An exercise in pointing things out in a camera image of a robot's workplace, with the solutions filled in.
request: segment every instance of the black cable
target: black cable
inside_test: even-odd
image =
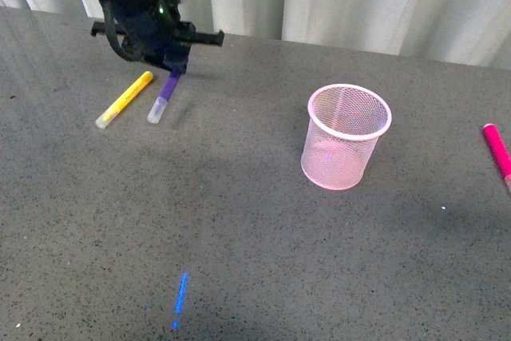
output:
[[[110,47],[112,47],[113,52],[122,57],[127,61],[137,61],[137,57],[133,57],[126,53],[119,44],[119,40],[117,39],[117,31],[115,28],[115,21],[113,20],[112,11],[110,9],[110,4],[106,0],[100,1],[101,8],[103,9],[103,14],[105,14],[105,33],[106,38],[110,43]]]

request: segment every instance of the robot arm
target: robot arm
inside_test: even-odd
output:
[[[99,0],[105,23],[95,22],[91,34],[106,34],[117,55],[167,70],[186,72],[192,44],[221,46],[224,33],[201,34],[180,20],[180,0]],[[124,36],[120,43],[117,35]]]

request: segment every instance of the pink mesh cup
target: pink mesh cup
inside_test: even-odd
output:
[[[307,109],[311,119],[302,155],[305,175],[327,189],[355,186],[376,141],[390,127],[389,106],[358,85],[333,84],[314,92]]]

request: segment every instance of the yellow marker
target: yellow marker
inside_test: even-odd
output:
[[[106,127],[109,122],[112,121],[113,118],[117,116],[119,112],[122,111],[129,102],[151,82],[152,79],[153,74],[149,71],[145,71],[142,76],[137,79],[137,81],[131,84],[131,86],[124,91],[124,93],[120,95],[119,98],[115,100],[115,102],[106,111],[104,111],[101,116],[99,116],[96,120],[96,125],[102,129]]]

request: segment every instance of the purple marker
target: purple marker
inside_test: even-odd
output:
[[[174,69],[170,73],[170,76],[161,89],[160,94],[156,98],[156,101],[154,102],[149,115],[147,115],[147,121],[149,123],[158,124],[158,121],[160,121],[161,115],[167,106],[168,99],[170,99],[174,89],[176,89],[176,85],[180,77],[181,72],[178,69]]]

